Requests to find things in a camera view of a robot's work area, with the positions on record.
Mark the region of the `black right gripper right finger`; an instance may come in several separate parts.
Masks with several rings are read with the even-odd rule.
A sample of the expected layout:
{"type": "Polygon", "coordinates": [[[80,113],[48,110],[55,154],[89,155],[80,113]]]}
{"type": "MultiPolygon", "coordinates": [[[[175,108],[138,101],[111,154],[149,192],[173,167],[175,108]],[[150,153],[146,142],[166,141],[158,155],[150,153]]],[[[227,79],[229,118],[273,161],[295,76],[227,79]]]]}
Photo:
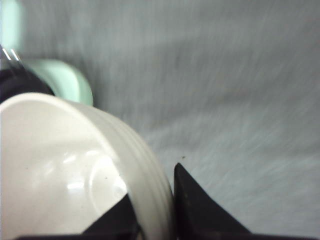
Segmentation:
{"type": "Polygon", "coordinates": [[[251,232],[216,203],[181,163],[174,167],[174,204],[180,240],[251,240],[251,232]]]}

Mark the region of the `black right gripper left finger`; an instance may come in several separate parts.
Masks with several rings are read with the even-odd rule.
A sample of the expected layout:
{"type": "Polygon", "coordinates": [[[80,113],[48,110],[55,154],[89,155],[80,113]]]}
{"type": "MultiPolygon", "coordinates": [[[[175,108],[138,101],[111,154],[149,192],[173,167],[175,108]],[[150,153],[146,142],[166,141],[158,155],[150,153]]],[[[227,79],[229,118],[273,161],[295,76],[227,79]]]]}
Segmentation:
{"type": "Polygon", "coordinates": [[[139,234],[140,225],[128,195],[83,232],[86,240],[136,240],[139,234]]]}

